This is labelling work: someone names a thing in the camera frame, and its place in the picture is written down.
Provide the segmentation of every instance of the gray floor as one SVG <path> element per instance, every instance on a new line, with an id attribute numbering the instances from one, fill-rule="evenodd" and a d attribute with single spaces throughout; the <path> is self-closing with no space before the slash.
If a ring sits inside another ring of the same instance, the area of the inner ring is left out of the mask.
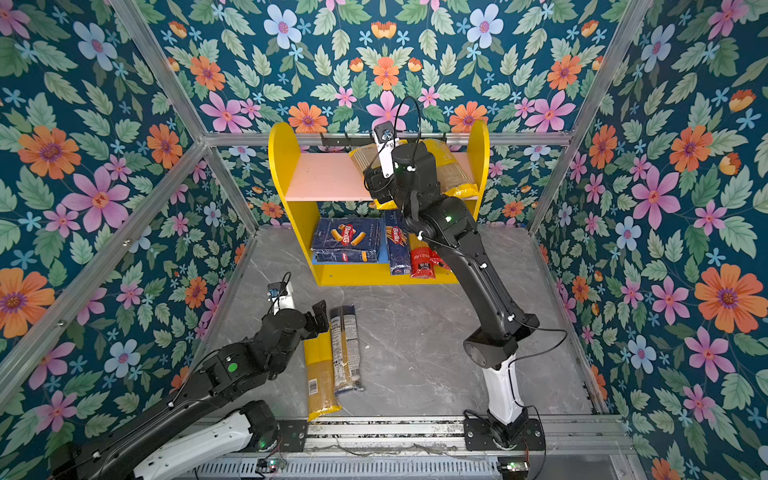
<path id="1" fill-rule="evenodd" d="M 485 228 L 482 235 L 488 255 L 515 301 L 526 312 L 536 313 L 541 326 L 557 327 L 554 300 L 526 232 Z M 261 230 L 256 249 L 214 347 L 258 330 L 269 306 L 266 285 L 279 281 L 289 270 L 298 310 L 310 310 L 323 299 L 329 307 L 353 304 L 356 308 L 366 390 L 339 396 L 340 415 L 460 415 L 464 409 L 487 409 L 482 372 L 462 348 L 462 341 L 477 328 L 478 321 L 459 285 L 320 288 L 292 230 Z M 536 332 L 521 343 L 519 354 L 547 349 L 560 335 Z M 516 365 L 524 402 L 534 403 L 542 414 L 591 412 L 567 343 Z M 306 397 L 304 355 L 299 348 L 282 375 L 227 410 L 264 399 L 278 417 L 306 416 Z"/>

